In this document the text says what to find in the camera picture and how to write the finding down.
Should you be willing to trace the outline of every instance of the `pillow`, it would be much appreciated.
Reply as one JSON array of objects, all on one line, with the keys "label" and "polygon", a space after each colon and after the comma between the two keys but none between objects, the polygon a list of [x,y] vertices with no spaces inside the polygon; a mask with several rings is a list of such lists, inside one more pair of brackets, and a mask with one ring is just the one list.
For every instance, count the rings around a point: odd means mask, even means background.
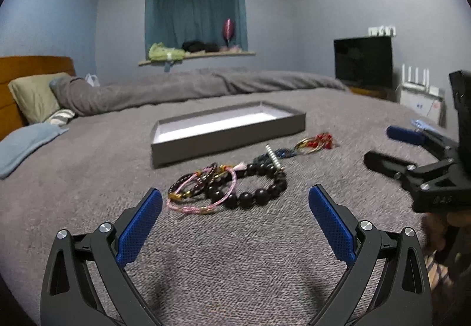
[{"label": "pillow", "polygon": [[0,141],[0,180],[8,177],[36,149],[66,131],[57,125],[40,123],[10,133]]},{"label": "pillow", "polygon": [[59,109],[53,113],[51,117],[46,120],[46,123],[58,125],[60,127],[67,124],[71,119],[75,117],[74,111],[70,109]]},{"label": "pillow", "polygon": [[59,110],[59,103],[52,93],[49,83],[65,72],[52,75],[19,77],[8,84],[18,107],[30,124],[41,123]]}]

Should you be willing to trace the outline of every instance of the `tv screen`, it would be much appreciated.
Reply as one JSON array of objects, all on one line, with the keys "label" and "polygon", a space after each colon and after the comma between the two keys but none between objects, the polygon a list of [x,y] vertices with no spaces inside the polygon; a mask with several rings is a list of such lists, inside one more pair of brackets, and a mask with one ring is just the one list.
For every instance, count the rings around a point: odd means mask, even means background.
[{"label": "tv screen", "polygon": [[390,37],[358,37],[334,41],[335,77],[354,87],[392,88]]}]

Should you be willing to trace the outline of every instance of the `metal spring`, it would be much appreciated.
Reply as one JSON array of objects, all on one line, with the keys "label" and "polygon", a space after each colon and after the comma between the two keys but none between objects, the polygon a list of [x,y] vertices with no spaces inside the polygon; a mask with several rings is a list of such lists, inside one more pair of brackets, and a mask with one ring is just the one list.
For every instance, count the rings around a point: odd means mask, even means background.
[{"label": "metal spring", "polygon": [[273,149],[271,149],[270,145],[266,145],[265,148],[267,149],[268,156],[270,156],[270,159],[272,163],[275,165],[276,169],[278,170],[283,170],[283,166],[280,163],[280,160],[277,158],[275,152],[273,152]]}]

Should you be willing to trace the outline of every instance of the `white plastic bag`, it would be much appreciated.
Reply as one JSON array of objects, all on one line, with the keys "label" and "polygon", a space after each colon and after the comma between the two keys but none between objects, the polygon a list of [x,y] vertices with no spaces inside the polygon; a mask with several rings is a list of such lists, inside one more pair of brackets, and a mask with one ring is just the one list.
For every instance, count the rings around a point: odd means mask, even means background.
[{"label": "white plastic bag", "polygon": [[89,83],[92,87],[99,87],[100,86],[100,82],[98,81],[98,76],[97,75],[90,75],[90,73],[88,73],[85,76],[85,81],[87,83]]}]

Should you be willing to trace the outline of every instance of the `blue cloth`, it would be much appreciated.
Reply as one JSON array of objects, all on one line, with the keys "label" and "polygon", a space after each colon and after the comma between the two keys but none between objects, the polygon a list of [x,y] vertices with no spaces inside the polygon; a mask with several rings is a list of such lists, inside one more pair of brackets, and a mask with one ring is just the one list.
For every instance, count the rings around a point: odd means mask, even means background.
[{"label": "blue cloth", "polygon": [[0,141],[0,179],[8,177],[36,149],[68,129],[39,123],[17,129]]},{"label": "blue cloth", "polygon": [[187,41],[226,43],[224,21],[235,22],[231,45],[248,49],[245,0],[145,0],[145,50],[153,43],[181,48]]}]

